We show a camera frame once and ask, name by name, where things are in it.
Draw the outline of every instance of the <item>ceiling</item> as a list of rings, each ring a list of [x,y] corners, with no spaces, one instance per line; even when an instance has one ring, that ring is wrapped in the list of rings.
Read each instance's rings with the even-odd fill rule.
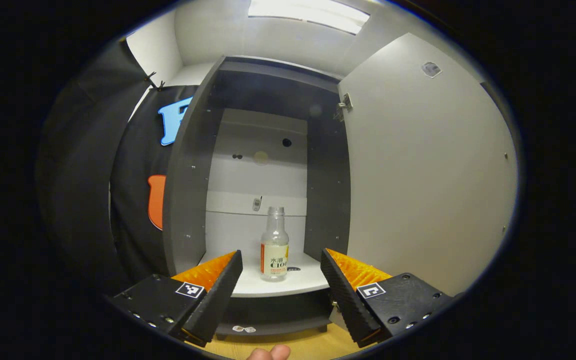
[[[379,0],[341,0],[370,14],[357,35],[285,18],[248,18],[250,0],[192,0],[174,14],[183,66],[214,62],[222,55],[282,60],[345,76],[394,39],[410,32],[453,57],[481,81],[460,50],[400,7]]]

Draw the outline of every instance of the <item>blue letter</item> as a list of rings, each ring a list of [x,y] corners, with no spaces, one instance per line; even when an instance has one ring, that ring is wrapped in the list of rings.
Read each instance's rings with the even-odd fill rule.
[[[190,96],[159,109],[158,113],[164,118],[164,137],[161,138],[161,145],[166,146],[175,142],[181,121],[192,100],[193,97]]]

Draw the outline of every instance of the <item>black fabric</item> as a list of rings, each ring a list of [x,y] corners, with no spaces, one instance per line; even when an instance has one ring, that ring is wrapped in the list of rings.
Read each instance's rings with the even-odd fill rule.
[[[108,214],[117,146],[149,86],[125,41],[111,44],[57,96],[41,133],[36,186],[48,233],[71,266],[112,294],[130,282]]]
[[[151,89],[133,114],[116,153],[110,176],[112,232],[117,251],[131,281],[137,283],[168,271],[162,231],[151,223],[148,202],[152,175],[167,175],[172,144],[161,144],[164,136],[159,109],[190,98],[199,86],[169,86]]]

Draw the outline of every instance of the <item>white shelf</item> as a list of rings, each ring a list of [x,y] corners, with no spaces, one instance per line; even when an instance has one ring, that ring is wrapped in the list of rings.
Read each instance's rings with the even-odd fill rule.
[[[223,253],[203,255],[203,264]],[[327,289],[329,287],[320,262],[302,252],[288,254],[288,266],[297,267],[299,271],[289,271],[286,278],[279,282],[265,281],[260,278],[259,254],[242,253],[243,271],[231,297],[278,297],[290,296]]]

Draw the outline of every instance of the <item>wooden surface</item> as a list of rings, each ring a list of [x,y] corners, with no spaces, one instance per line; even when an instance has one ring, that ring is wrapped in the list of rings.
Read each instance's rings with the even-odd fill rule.
[[[231,335],[225,340],[214,338],[203,350],[234,360],[245,360],[255,348],[270,351],[276,344],[290,347],[289,360],[328,360],[363,350],[353,342],[350,333],[334,323],[327,326],[327,332],[319,332],[314,328],[286,335]]]

